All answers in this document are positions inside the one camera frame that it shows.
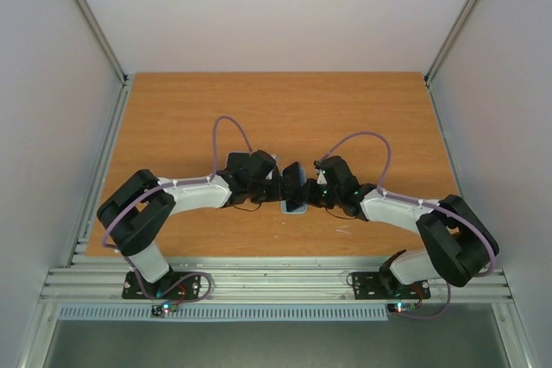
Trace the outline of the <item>black phone pink edge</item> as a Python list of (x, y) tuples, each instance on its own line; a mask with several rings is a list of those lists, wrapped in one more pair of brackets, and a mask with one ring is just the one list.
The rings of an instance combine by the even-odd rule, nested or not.
[(228, 153), (228, 156), (226, 158), (225, 169), (232, 170), (235, 167), (235, 160), (236, 160), (236, 153), (234, 152)]

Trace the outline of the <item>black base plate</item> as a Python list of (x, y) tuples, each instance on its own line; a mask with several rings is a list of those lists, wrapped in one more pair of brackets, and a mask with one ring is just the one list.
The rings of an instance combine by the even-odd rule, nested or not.
[(382, 276), (377, 271), (354, 271), (346, 276), (346, 283), (354, 293), (355, 300), (417, 300), (430, 299), (426, 280), (413, 284), (401, 284), (394, 276)]
[(122, 299), (194, 301), (199, 298), (203, 277), (198, 272), (170, 271), (157, 282), (150, 283), (130, 271), (122, 287)]

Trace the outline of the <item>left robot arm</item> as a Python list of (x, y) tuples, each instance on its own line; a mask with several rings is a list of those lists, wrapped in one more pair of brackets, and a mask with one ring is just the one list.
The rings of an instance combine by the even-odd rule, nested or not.
[(224, 169), (200, 178), (158, 178), (148, 169), (139, 170), (97, 210), (105, 230), (103, 245), (120, 252), (152, 296), (166, 296), (174, 277), (155, 239), (168, 217), (196, 209), (224, 209), (247, 200), (263, 203), (267, 186), (277, 176), (277, 159), (262, 150), (230, 153)]

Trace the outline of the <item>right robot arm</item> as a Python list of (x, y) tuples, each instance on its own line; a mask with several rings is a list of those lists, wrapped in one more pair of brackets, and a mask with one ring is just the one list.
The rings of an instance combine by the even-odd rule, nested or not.
[(318, 177), (308, 179), (301, 190), (305, 203), (338, 208), (348, 218), (389, 224), (421, 238), (423, 249), (399, 251), (380, 266), (381, 288), (389, 296), (435, 278), (463, 287), (493, 271), (499, 244), (462, 197), (423, 200), (362, 184), (339, 156), (315, 166)]

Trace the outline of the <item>right aluminium corner post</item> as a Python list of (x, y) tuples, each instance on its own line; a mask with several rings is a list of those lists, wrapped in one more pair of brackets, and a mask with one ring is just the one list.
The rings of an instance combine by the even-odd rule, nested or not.
[(423, 79), (429, 89), (481, 0), (465, 0)]

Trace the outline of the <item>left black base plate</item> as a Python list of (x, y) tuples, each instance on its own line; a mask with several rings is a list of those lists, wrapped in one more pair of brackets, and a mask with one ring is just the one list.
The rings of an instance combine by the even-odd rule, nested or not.
[(199, 298), (203, 277), (198, 272), (170, 271), (157, 282), (150, 283), (130, 271), (122, 287), (122, 299), (194, 301)]

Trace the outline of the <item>aluminium front frame rails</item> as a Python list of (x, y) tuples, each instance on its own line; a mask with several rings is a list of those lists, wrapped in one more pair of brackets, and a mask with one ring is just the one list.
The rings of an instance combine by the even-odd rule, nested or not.
[[(381, 257), (172, 258), (181, 271), (215, 281), (214, 303), (351, 303), (351, 273), (376, 271)], [(40, 299), (50, 303), (119, 303), (129, 267), (116, 258), (79, 255), (48, 271)]]

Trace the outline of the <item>left aluminium corner post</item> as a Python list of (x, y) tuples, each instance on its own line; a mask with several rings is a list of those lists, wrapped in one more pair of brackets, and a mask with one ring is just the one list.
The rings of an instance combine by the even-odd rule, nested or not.
[(113, 51), (104, 31), (101, 29), (100, 24), (95, 17), (94, 12), (91, 9), (87, 0), (73, 0), (78, 7), (81, 16), (84, 18), (86, 25), (90, 29), (97, 44), (100, 46), (105, 58), (108, 60), (112, 71), (115, 73), (116, 78), (121, 85), (125, 85), (128, 80), (128, 75), (122, 68), (119, 59)]

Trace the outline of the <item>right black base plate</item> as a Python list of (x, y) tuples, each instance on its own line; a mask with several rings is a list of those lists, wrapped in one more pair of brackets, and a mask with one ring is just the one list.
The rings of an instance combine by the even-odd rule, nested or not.
[(394, 276), (382, 276), (377, 271), (354, 271), (346, 276), (346, 283), (354, 293), (355, 300), (417, 300), (430, 299), (426, 280), (413, 284), (401, 284)]

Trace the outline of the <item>aluminium corner post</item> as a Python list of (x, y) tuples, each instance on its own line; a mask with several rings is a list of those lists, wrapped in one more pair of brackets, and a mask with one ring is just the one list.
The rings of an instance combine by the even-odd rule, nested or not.
[(423, 79), (429, 89), (481, 0), (465, 0)]
[(95, 17), (94, 12), (91, 9), (87, 0), (73, 0), (78, 7), (81, 16), (84, 18), (86, 25), (90, 29), (97, 44), (100, 46), (105, 58), (108, 60), (112, 71), (115, 73), (116, 78), (121, 85), (125, 85), (128, 80), (128, 75), (122, 68), (119, 59), (113, 51), (104, 31), (101, 29), (100, 24)]

